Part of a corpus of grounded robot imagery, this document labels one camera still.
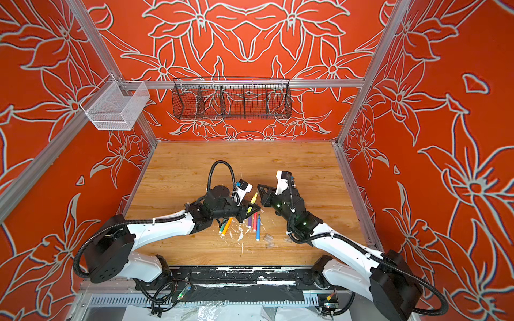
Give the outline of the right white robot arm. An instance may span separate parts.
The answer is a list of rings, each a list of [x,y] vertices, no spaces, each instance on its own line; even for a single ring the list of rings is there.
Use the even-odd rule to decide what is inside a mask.
[[[422,286],[402,256],[372,250],[339,234],[305,208],[297,189],[258,185],[261,204],[286,220],[294,243],[308,244],[332,257],[321,266],[331,285],[351,290],[373,302],[388,320],[408,320],[421,297]]]

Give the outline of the green pen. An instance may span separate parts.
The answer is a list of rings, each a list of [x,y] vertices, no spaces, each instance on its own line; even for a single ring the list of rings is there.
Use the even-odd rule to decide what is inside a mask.
[[[219,231],[218,231],[219,234],[223,234],[223,231],[224,231],[224,229],[226,227],[227,222],[228,222],[228,219],[223,221],[223,223],[221,224],[221,226],[219,228]]]

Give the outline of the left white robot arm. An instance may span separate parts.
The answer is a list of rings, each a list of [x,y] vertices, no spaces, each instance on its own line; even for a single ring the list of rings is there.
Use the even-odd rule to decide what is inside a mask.
[[[80,247],[74,272],[94,284],[114,277],[154,282],[166,274],[167,262],[158,255],[143,255],[137,251],[139,248],[176,236],[193,235],[230,218],[244,222],[260,211],[259,206],[245,200],[251,190],[252,185],[246,181],[237,182],[234,191],[217,185],[170,215],[131,220],[115,215]]]

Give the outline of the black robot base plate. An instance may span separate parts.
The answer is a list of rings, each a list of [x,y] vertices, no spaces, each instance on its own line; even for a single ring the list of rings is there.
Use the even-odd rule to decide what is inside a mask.
[[[308,293],[330,294],[336,287],[307,266],[182,266],[172,268],[156,280],[137,281],[135,288],[146,295],[182,300],[268,301],[302,300]]]

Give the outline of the yellow pen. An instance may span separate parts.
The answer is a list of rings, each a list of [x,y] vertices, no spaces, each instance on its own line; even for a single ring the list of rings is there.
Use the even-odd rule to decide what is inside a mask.
[[[252,197],[252,199],[250,201],[250,205],[248,206],[247,214],[251,215],[253,205],[256,203],[257,198],[258,198],[258,192],[255,192],[254,196]]]

